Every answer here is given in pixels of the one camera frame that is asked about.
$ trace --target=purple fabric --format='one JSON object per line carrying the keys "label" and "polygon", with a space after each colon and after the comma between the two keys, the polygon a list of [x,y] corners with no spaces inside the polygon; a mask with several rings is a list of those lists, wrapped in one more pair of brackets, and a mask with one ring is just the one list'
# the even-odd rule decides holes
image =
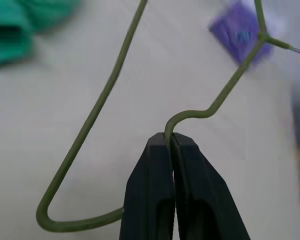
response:
{"label": "purple fabric", "polygon": [[[259,24],[257,16],[241,2],[237,2],[214,21],[210,31],[233,58],[242,64],[258,41]],[[253,64],[268,56],[272,49],[270,44],[264,44]]]}

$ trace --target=green fabric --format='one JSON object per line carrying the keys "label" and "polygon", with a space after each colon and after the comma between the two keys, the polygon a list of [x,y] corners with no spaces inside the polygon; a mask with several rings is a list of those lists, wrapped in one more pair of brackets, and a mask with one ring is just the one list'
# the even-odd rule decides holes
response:
{"label": "green fabric", "polygon": [[31,53],[34,33],[69,16],[80,0],[0,0],[0,65]]}

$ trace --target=white surface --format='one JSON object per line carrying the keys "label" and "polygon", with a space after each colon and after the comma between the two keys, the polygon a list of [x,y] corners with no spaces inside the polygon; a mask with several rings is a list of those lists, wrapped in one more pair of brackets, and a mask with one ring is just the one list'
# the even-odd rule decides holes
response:
{"label": "white surface", "polygon": [[[36,39],[32,59],[0,69],[0,240],[119,239],[120,222],[49,233],[35,212],[110,75],[138,4],[86,1],[71,21]],[[237,68],[204,31],[221,8],[212,0],[149,1],[118,82],[52,202],[53,219],[121,207],[148,138],[174,114],[211,104]],[[244,75],[215,116],[186,120],[175,131],[192,137],[224,177],[251,239],[300,240],[290,84],[266,63]]]}

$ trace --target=metal wire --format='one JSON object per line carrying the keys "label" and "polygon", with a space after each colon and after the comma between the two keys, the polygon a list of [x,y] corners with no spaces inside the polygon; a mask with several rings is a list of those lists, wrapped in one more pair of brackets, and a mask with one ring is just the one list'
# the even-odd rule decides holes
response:
{"label": "metal wire", "polygon": [[[113,71],[103,89],[101,92],[97,102],[95,103],[93,109],[91,110],[91,113],[89,114],[88,118],[83,124],[83,127],[81,128],[78,136],[76,137],[73,145],[71,146],[69,152],[65,156],[60,168],[56,172],[54,178],[52,179],[49,187],[47,188],[45,194],[43,195],[37,211],[36,211],[36,220],[38,224],[45,230],[50,232],[76,232],[76,231],[83,231],[83,230],[89,230],[94,228],[99,228],[108,224],[111,224],[115,221],[118,221],[122,218],[123,214],[123,208],[119,208],[117,210],[114,210],[110,213],[107,213],[102,216],[97,216],[89,219],[83,219],[78,221],[54,221],[49,218],[48,216],[48,208],[53,200],[56,192],[58,191],[62,181],[64,180],[69,168],[71,167],[73,161],[75,160],[81,146],[83,145],[86,137],[89,134],[90,129],[93,127],[102,107],[104,106],[107,97],[109,96],[112,88],[114,87],[121,69],[123,67],[125,58],[127,56],[130,44],[132,42],[133,36],[135,34],[135,31],[137,29],[137,26],[140,22],[141,16],[144,12],[144,9],[146,7],[148,0],[141,0],[140,4],[136,10],[136,13],[133,17],[133,20],[131,22],[131,25],[129,27],[129,30],[125,36],[124,42],[122,44],[120,53],[118,55],[118,58],[116,60],[116,63],[114,65]],[[204,119],[209,118],[212,115],[214,115],[217,110],[220,108],[222,103],[225,101],[231,90],[234,88],[236,83],[239,81],[241,76],[244,74],[244,72],[249,68],[250,64],[252,63],[252,60],[258,53],[258,51],[261,49],[264,42],[268,42],[270,44],[276,45],[278,47],[287,47],[289,46],[289,49],[300,53],[300,49],[293,48],[292,46],[288,45],[287,43],[281,42],[277,39],[271,38],[267,35],[267,28],[266,28],[266,22],[262,10],[261,0],[255,0],[256,10],[257,10],[257,16],[258,21],[260,25],[260,36],[259,41],[254,47],[254,49],[251,51],[251,53],[246,58],[245,62],[238,68],[238,70],[233,74],[229,82],[225,85],[225,87],[222,89],[220,94],[217,96],[217,98],[214,100],[214,102],[211,104],[211,106],[207,110],[187,110],[180,112],[173,116],[166,124],[165,126],[165,136],[170,142],[171,135],[173,133],[174,127],[181,121],[188,119],[188,118],[197,118],[197,119]]]}

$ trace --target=clip jaw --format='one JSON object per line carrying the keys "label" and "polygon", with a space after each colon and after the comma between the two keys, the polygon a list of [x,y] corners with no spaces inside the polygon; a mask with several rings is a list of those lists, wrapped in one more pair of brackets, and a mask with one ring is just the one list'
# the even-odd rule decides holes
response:
{"label": "clip jaw", "polygon": [[250,240],[226,182],[189,137],[151,137],[126,187],[120,240]]}

